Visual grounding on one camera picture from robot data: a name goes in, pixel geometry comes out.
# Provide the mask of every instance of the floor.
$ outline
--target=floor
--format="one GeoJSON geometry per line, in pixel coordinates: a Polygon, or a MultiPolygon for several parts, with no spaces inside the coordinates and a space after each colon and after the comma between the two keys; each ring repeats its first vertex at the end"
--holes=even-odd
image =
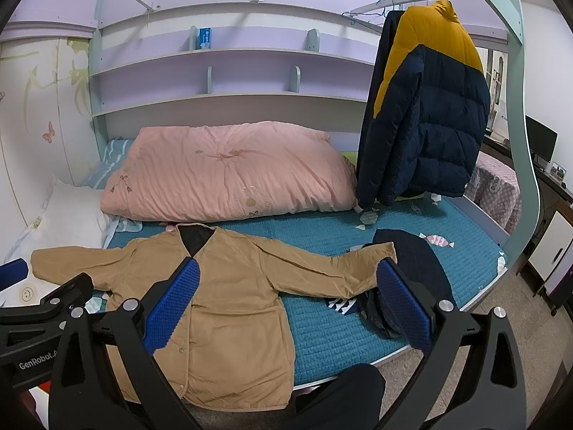
{"type": "MultiPolygon", "coordinates": [[[[533,292],[529,285],[533,283],[527,271],[521,270],[523,263],[524,260],[521,260],[515,264],[519,269],[518,274],[513,270],[504,275],[475,312],[487,313],[495,306],[502,306],[508,314],[525,374],[529,425],[547,396],[556,390],[560,379],[563,379],[573,366],[573,323],[565,309],[558,310],[557,315],[552,317],[545,301],[539,296],[532,297],[533,292]]],[[[468,349],[460,348],[442,394],[429,418],[445,411],[456,388],[468,349]]],[[[409,350],[379,367],[386,380],[386,393],[380,415],[390,408],[402,392],[421,357],[419,351],[409,350]]],[[[224,413],[195,407],[191,407],[190,411],[205,430],[272,430],[293,415],[291,405],[282,411],[272,412],[224,413]]]]}

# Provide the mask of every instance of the white cabinet door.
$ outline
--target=white cabinet door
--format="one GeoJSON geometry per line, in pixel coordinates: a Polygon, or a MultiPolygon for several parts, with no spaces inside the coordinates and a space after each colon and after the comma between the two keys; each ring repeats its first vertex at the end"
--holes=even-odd
{"type": "Polygon", "coordinates": [[[573,227],[561,213],[556,211],[549,228],[529,258],[529,263],[543,280],[546,280],[559,264],[571,239],[573,239],[573,227]]]}

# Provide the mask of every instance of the metal screw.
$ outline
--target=metal screw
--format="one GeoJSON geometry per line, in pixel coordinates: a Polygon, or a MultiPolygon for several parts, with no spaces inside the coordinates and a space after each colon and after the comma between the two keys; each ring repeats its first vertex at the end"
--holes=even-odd
{"type": "Polygon", "coordinates": [[[84,315],[84,309],[82,307],[74,307],[72,309],[72,318],[80,318],[84,315]]]}
{"type": "Polygon", "coordinates": [[[505,318],[507,312],[505,312],[505,309],[503,307],[494,307],[493,314],[498,318],[505,318]]]}
{"type": "Polygon", "coordinates": [[[454,310],[454,304],[452,304],[452,302],[448,299],[442,299],[440,302],[438,302],[438,307],[444,312],[451,312],[454,310]]]}
{"type": "Polygon", "coordinates": [[[131,312],[132,310],[137,309],[139,302],[137,299],[128,299],[123,303],[123,310],[127,310],[131,312]]]}

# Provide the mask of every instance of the person's knee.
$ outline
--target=person's knee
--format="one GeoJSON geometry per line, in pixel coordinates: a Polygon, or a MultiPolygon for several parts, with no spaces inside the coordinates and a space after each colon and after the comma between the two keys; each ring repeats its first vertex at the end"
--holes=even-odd
{"type": "Polygon", "coordinates": [[[346,369],[343,374],[351,380],[352,387],[357,392],[367,392],[368,394],[384,394],[386,381],[380,371],[368,363],[359,363],[346,369]]]}

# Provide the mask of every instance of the tan jacket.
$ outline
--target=tan jacket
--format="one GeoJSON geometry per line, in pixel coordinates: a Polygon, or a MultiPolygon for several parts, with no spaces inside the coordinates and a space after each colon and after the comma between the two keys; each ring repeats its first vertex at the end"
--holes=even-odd
{"type": "MultiPolygon", "coordinates": [[[[133,239],[122,249],[64,247],[32,254],[36,277],[63,284],[86,272],[112,291],[107,310],[141,298],[189,255],[179,231],[133,239]]],[[[166,347],[154,357],[179,397],[223,411],[284,408],[294,380],[294,343],[279,291],[350,298],[376,286],[376,265],[393,244],[325,257],[276,239],[216,228],[194,257],[201,282],[166,347]]],[[[136,394],[108,347],[126,398],[136,394]]]]}

